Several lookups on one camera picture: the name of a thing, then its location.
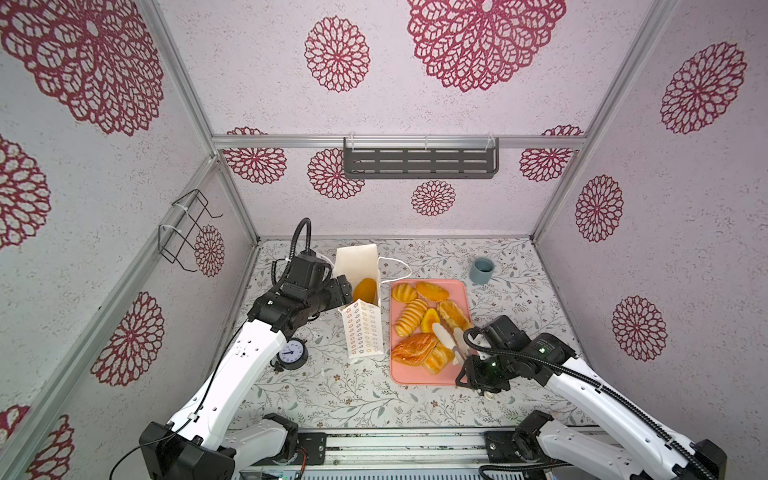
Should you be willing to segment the small twisted fake roll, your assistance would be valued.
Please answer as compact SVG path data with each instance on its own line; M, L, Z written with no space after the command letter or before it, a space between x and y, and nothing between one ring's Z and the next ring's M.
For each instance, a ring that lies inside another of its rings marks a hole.
M427 356L422 366L431 375L437 375L447 365L451 364L454 359L455 354L453 350L443 346L441 343L438 343Z

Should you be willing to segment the glazed brown fake pastry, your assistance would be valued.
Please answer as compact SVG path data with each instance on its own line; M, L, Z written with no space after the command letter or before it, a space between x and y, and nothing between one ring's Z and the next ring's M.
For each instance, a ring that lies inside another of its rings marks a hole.
M433 333L418 333L400 341L391 350L394 362L407 366L422 365L438 345L439 340Z

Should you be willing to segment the yellow oval fake bread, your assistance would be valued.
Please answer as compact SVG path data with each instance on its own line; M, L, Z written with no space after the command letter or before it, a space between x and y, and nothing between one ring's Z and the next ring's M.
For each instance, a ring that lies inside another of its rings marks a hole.
M421 332L432 333L434 326L441 323L441 318L434 308L428 308L421 321Z

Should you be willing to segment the white paper gift bag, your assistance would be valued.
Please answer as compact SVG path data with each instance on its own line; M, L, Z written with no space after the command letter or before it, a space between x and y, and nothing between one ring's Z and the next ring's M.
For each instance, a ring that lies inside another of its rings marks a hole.
M406 273L383 278L380 271L382 262L400 264ZM412 272L405 261L381 256L376 244L346 246L336 250L333 275L337 279L345 276L353 290L352 299L337 308L350 360L380 359L384 356L381 286L407 279Z

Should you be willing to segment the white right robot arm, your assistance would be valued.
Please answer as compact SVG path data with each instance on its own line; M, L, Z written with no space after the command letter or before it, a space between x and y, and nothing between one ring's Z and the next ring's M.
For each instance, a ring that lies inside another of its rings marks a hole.
M535 410L513 430L485 436L492 471L533 472L576 467L598 479L722 479L727 455L714 442L695 442L665 426L605 382L575 351L552 334L529 338L512 320L497 317L483 328L449 332L432 328L463 365L459 387L481 395L508 391L514 379L532 380L586 413L612 444Z

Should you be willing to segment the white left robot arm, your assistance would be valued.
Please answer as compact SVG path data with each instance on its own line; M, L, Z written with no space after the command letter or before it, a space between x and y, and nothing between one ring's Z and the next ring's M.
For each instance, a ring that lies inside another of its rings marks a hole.
M289 453L295 425L271 416L239 434L229 425L253 383L296 331L350 304L353 288L313 250L288 260L283 276L258 297L214 371L170 420L150 423L139 446L152 479L235 479L242 469Z

